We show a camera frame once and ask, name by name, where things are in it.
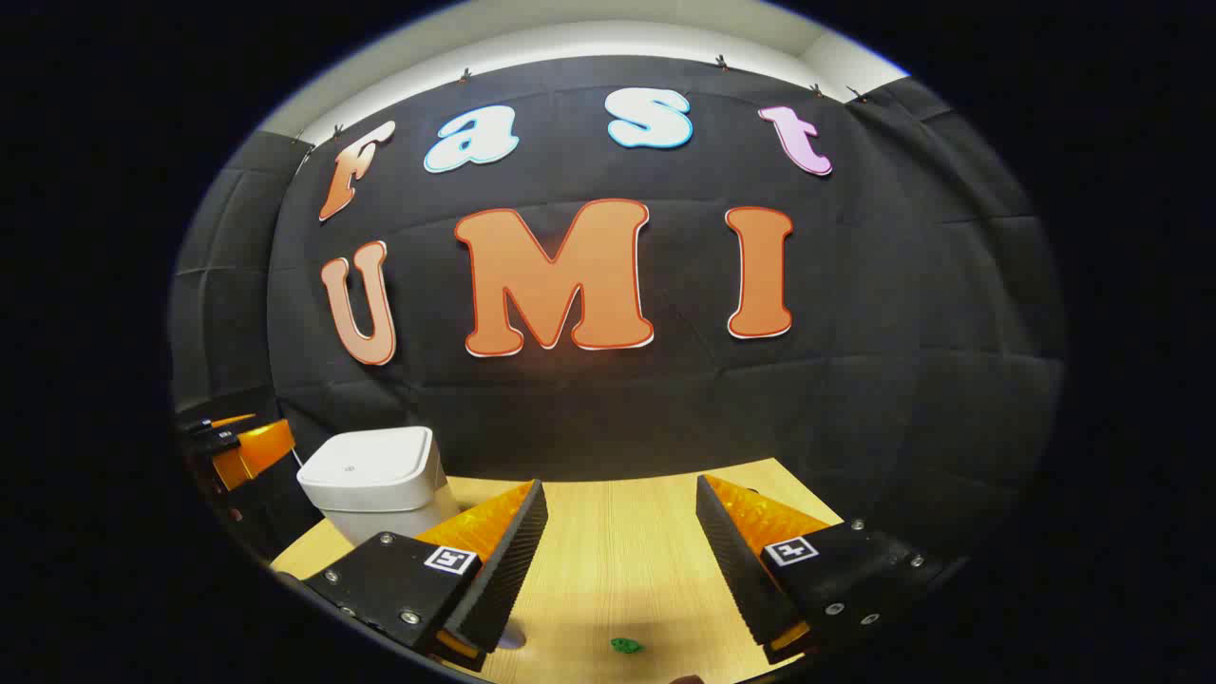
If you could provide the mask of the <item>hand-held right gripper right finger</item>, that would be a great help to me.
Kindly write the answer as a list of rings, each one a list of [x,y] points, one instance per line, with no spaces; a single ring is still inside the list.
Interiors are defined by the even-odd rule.
[[[955,564],[869,527],[826,522],[702,475],[696,518],[769,663],[868,640],[955,576]]]

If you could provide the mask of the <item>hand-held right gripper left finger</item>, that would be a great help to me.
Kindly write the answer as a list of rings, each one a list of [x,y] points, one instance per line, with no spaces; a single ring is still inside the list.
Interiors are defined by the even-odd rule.
[[[547,521],[533,480],[418,537],[376,532],[302,581],[302,598],[392,647],[478,673],[499,650]]]

